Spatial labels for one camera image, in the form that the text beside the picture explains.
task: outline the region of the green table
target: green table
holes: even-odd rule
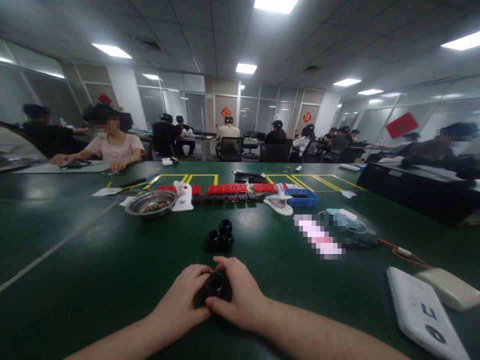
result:
[[[264,172],[272,181],[301,182],[318,191],[320,201],[315,209],[295,208],[296,214],[344,208],[359,215],[380,238],[480,288],[477,228],[448,228],[358,189],[352,184],[359,174],[338,165],[304,164],[300,173],[288,174],[290,179],[281,177],[283,164],[183,162],[159,167],[159,162],[144,162],[108,177],[94,173],[0,177],[0,204],[3,212],[7,210],[0,219],[7,229],[0,241],[1,283],[13,269],[19,271],[67,240],[0,292],[2,358],[58,359],[146,316],[183,268],[194,263],[214,266],[212,255],[203,251],[204,236],[228,218],[235,244],[227,256],[248,266],[265,295],[363,330],[413,359],[433,359],[400,332],[385,275],[389,266],[410,274],[422,268],[400,260],[387,247],[348,250],[341,260],[324,260],[300,236],[291,217],[280,216],[263,203],[200,205],[194,211],[141,222],[116,205],[121,195],[90,196],[109,181],[115,187],[159,171],[173,176],[162,176],[157,185],[185,178],[202,185],[202,192],[215,179],[232,184],[231,169]],[[353,190],[356,196],[347,199],[339,188]],[[33,226],[27,226],[29,218],[35,219]],[[480,354],[480,309],[447,313],[475,359],[474,354]],[[283,355],[255,335],[213,317],[154,357]]]

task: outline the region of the white clamp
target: white clamp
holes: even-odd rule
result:
[[[192,187],[190,184],[184,183],[183,181],[174,181],[173,186],[176,189],[178,198],[176,199],[175,205],[173,205],[171,210],[173,212],[193,210],[194,206],[192,205]]]
[[[292,197],[285,195],[284,187],[281,183],[275,184],[276,194],[267,196],[263,202],[270,206],[280,215],[290,216],[294,213],[294,210],[287,204],[287,200]]]

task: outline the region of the red sign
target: red sign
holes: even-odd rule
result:
[[[228,107],[225,107],[225,108],[221,111],[220,114],[222,114],[223,117],[226,118],[226,117],[231,116],[231,115],[232,115],[232,112],[229,110]]]
[[[307,112],[305,115],[303,115],[303,121],[308,123],[310,120],[312,120],[312,115],[310,115],[309,112]]]
[[[112,99],[109,98],[107,95],[105,95],[103,92],[98,97],[98,101],[101,102],[102,104],[107,104],[107,105],[110,105],[112,103]]]
[[[407,112],[406,114],[400,116],[398,119],[392,121],[387,126],[385,126],[392,139],[396,139],[403,134],[411,132],[412,130],[419,127],[417,122],[411,113]]]

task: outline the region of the white line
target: white line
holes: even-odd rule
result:
[[[16,282],[18,279],[20,279],[23,275],[28,273],[30,270],[32,270],[34,267],[36,267],[38,264],[40,264],[43,260],[48,258],[50,255],[52,255],[55,251],[57,251],[59,248],[61,248],[63,245],[68,243],[71,239],[73,239],[75,236],[77,236],[83,229],[85,229],[88,225],[93,223],[95,220],[99,219],[102,217],[107,211],[109,211],[111,208],[113,208],[115,205],[118,204],[118,201],[115,201],[112,203],[109,207],[104,209],[101,213],[99,213],[96,217],[88,221],[86,224],[83,226],[80,226],[77,228],[74,232],[72,232],[70,235],[68,235],[66,238],[64,238],[62,241],[60,241],[57,245],[52,247],[50,250],[48,250],[46,253],[44,253],[42,256],[40,256],[38,259],[34,260],[30,264],[28,264],[26,267],[24,267],[22,270],[17,272],[17,274],[9,279],[8,281],[4,282],[2,285],[0,285],[0,293],[4,291],[6,288],[8,288],[10,285],[12,285],[14,282]]]

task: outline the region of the blue basket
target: blue basket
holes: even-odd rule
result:
[[[285,189],[284,191],[286,195],[290,196],[308,195],[307,197],[294,197],[288,199],[286,203],[293,208],[314,208],[317,205],[317,202],[320,200],[320,198],[314,192],[311,192],[307,189]]]

